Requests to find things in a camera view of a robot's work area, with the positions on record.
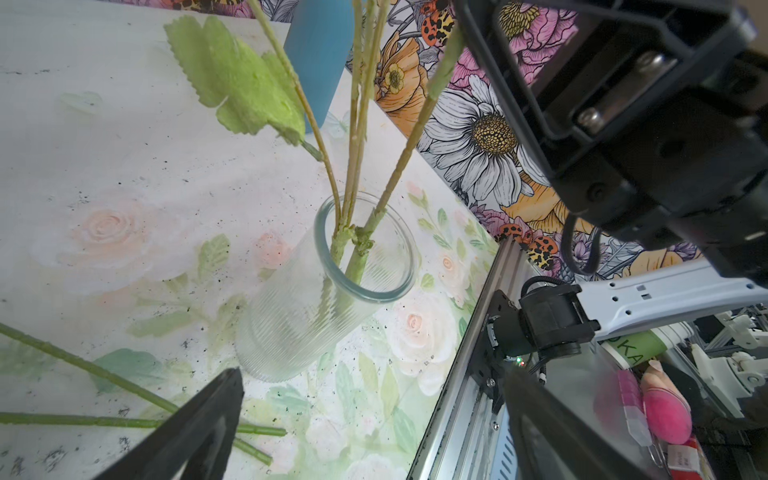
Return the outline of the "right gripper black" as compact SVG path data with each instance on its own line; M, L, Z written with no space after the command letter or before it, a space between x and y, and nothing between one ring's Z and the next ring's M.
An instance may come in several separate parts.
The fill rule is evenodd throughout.
M514 34L511 1L458 1L465 41L507 120L578 220L657 250L695 245L726 278L767 278L767 59L733 1L539 1L575 18L554 51ZM533 58L543 54L544 66Z

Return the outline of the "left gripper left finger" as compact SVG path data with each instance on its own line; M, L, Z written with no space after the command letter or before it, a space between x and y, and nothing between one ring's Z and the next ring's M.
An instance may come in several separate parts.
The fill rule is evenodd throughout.
M233 447L243 397L241 371L223 371L98 477L221 479Z

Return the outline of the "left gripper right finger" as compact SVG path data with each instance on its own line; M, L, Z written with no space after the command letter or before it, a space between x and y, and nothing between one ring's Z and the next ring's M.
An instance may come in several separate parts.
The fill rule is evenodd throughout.
M526 370L502 382L520 479L647 479Z

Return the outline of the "clear ribbed glass vase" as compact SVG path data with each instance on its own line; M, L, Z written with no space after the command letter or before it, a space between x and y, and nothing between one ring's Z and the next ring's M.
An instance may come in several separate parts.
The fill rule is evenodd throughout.
M404 297L417 276L418 251L402 216L389 208L372 235L361 279L346 275L353 246L330 254L335 207L327 199L288 260L261 286L236 323L243 370L265 382L289 380L371 317Z

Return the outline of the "yellow orange poppy stem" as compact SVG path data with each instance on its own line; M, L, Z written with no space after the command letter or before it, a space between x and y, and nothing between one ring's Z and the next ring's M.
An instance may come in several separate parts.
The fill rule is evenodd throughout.
M352 223L359 191L368 130L369 103L378 71L379 42L388 7L384 1L353 4L353 80L350 94L351 135L345 189L340 191L328 150L305 89L258 4L253 13L271 45L256 53L232 35L216 17L198 22L181 16L164 27L170 49L195 90L199 102L214 109L218 122L234 134L256 135L273 128L293 146L304 148L324 165L332 191L335 225L329 253L332 271L340 281L359 286L372 249L373 235L387 210L392 193L416 149L438 99L447 88L465 48L460 27L455 26L445 44L437 70L424 86L425 100L396 166L378 203L362 226Z

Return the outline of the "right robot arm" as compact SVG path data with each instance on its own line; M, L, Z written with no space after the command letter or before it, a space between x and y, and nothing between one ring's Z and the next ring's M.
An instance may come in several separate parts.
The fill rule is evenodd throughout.
M699 259L525 293L493 327L500 350L569 356L635 333L767 298L767 58L733 1L540 1L576 35L533 81L512 47L508 1L458 1L458 25L536 169L597 234Z

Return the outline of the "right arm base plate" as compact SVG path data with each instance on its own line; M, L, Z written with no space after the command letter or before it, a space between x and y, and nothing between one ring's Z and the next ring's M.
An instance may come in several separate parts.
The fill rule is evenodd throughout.
M481 320L469 373L480 392L491 399L491 410L497 414L504 403L505 371L512 360L530 353L531 345L524 333L520 310L502 290L493 292Z

